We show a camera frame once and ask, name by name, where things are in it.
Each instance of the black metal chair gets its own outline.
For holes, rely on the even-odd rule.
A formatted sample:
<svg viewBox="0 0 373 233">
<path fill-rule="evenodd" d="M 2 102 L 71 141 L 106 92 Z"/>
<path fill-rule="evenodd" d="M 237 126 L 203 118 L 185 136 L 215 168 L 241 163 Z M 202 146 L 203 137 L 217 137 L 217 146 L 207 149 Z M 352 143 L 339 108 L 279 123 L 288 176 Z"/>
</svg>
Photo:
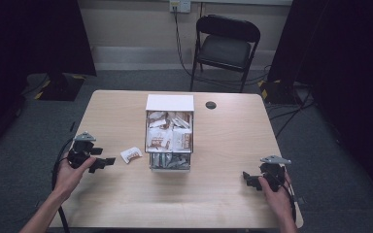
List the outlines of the black metal chair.
<svg viewBox="0 0 373 233">
<path fill-rule="evenodd" d="M 201 46 L 201 33 L 207 34 Z M 254 52 L 260 39 L 259 29 L 251 22 L 207 15 L 196 22 L 196 44 L 189 91 L 192 91 L 196 64 L 243 73 L 240 92 L 244 89 Z"/>
</svg>

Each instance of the wooden table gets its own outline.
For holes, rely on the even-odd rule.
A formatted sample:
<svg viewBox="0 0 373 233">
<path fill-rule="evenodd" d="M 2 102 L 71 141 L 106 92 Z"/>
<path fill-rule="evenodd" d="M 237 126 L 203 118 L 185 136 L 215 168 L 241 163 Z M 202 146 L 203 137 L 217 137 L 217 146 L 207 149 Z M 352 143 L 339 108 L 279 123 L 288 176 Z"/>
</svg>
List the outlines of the wooden table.
<svg viewBox="0 0 373 233">
<path fill-rule="evenodd" d="M 189 173 L 156 173 L 149 155 L 126 164 L 120 153 L 145 150 L 148 94 L 194 96 L 194 145 Z M 217 107 L 207 109 L 213 101 Z M 85 173 L 62 205 L 70 227 L 276 228 L 261 191 L 242 172 L 259 175 L 261 157 L 280 155 L 261 98 L 255 94 L 95 91 L 78 134 L 88 131 L 116 157 L 114 166 Z M 297 225 L 303 219 L 298 211 Z M 51 227 L 60 227 L 56 216 Z"/>
</svg>

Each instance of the hand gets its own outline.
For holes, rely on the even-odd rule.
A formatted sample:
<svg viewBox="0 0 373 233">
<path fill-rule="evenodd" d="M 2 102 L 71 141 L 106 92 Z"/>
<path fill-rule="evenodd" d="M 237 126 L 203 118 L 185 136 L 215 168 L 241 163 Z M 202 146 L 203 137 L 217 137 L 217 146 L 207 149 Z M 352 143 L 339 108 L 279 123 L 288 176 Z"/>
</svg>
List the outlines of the hand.
<svg viewBox="0 0 373 233">
<path fill-rule="evenodd" d="M 67 156 L 68 152 L 64 154 L 64 158 L 60 161 L 56 185 L 53 190 L 53 192 L 59 193 L 63 201 L 71 196 L 72 191 L 77 187 L 78 183 L 80 183 L 85 170 L 96 160 L 95 157 L 90 157 L 79 168 L 74 169 L 67 161 Z"/>
<path fill-rule="evenodd" d="M 285 176 L 286 182 L 284 186 L 289 188 L 290 177 L 287 172 Z M 287 192 L 283 187 L 278 188 L 278 191 L 274 192 L 265 178 L 259 177 L 258 180 L 262 186 L 266 202 L 268 202 L 272 212 L 280 223 L 281 232 L 296 232 L 297 229 L 292 219 L 292 208 Z"/>
</svg>

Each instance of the chair seat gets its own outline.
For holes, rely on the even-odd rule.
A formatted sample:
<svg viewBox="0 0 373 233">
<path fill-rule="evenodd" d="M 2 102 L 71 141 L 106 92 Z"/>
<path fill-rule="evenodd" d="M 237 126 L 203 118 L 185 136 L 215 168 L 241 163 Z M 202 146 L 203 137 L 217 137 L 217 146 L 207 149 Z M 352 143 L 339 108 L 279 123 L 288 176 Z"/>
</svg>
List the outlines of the chair seat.
<svg viewBox="0 0 373 233">
<path fill-rule="evenodd" d="M 251 45 L 248 42 L 209 35 L 197 59 L 201 63 L 221 68 L 226 66 L 235 70 L 244 70 L 250 52 Z"/>
</svg>

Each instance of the electrical outlet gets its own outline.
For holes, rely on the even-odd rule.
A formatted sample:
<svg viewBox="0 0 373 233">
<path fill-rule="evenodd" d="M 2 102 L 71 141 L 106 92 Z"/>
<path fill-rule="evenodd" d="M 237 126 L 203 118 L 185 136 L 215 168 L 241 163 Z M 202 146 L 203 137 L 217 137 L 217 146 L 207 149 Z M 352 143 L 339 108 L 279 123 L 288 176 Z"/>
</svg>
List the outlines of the electrical outlet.
<svg viewBox="0 0 373 233">
<path fill-rule="evenodd" d="M 175 9 L 177 12 L 181 11 L 181 3 L 180 1 L 169 1 L 169 12 L 175 12 Z"/>
<path fill-rule="evenodd" d="M 190 0 L 169 1 L 169 12 L 190 13 Z"/>
</svg>

